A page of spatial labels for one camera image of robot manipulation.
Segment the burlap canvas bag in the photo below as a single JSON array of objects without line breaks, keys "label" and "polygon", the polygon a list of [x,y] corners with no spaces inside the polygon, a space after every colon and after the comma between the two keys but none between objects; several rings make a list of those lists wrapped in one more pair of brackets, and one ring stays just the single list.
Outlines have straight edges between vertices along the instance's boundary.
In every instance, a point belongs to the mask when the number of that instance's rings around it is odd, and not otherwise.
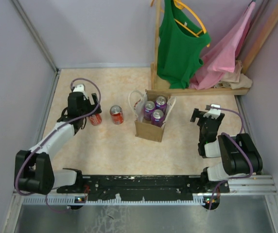
[{"label": "burlap canvas bag", "polygon": [[[139,94],[139,100],[136,103],[131,103],[131,97],[134,94]],[[155,101],[157,97],[163,96],[168,101],[168,106],[165,112],[165,118],[161,126],[155,126],[151,121],[144,119],[144,104],[147,101]],[[161,142],[164,134],[164,129],[166,123],[171,115],[173,108],[176,103],[176,97],[172,97],[171,94],[166,94],[163,91],[153,91],[145,90],[145,93],[141,93],[138,90],[132,91],[128,95],[128,104],[135,115],[135,128],[136,128],[136,137],[143,138],[150,141]]]}]

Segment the red cola can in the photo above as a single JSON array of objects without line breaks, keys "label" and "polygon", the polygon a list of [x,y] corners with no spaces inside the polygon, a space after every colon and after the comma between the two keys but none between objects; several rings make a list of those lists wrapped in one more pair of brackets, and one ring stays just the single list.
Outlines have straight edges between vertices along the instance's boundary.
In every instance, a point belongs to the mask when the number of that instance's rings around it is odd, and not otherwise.
[{"label": "red cola can", "polygon": [[120,106],[113,105],[110,108],[110,115],[114,124],[120,125],[124,122],[123,112]]},{"label": "red cola can", "polygon": [[93,115],[90,115],[88,117],[90,123],[93,125],[93,126],[98,126],[102,123],[102,117],[101,117],[101,114],[93,114]]}]

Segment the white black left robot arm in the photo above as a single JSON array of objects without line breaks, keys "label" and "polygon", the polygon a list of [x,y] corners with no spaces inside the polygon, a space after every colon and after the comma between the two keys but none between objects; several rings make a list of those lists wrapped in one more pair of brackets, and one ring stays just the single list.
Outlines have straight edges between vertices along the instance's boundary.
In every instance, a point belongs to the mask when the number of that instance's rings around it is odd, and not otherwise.
[{"label": "white black left robot arm", "polygon": [[58,193],[78,193],[84,189],[85,181],[80,170],[64,168],[54,171],[52,158],[85,127],[87,117],[101,113],[101,94],[91,96],[86,97],[84,91],[71,92],[68,105],[52,131],[29,150],[20,150],[16,154],[14,187],[20,195],[47,195],[53,189]]}]

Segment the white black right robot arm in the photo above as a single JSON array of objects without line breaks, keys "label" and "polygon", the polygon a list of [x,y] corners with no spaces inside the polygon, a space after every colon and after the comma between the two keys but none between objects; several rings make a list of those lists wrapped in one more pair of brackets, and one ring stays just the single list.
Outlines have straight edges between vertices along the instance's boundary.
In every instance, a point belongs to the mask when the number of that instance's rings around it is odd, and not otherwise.
[{"label": "white black right robot arm", "polygon": [[220,158],[221,161],[203,169],[201,188],[212,192],[220,182],[230,179],[250,177],[263,169],[262,158],[248,133],[243,133],[243,126],[235,136],[227,133],[218,134],[225,114],[219,105],[208,105],[205,111],[193,110],[190,122],[197,122],[199,127],[198,153],[206,159]]}]

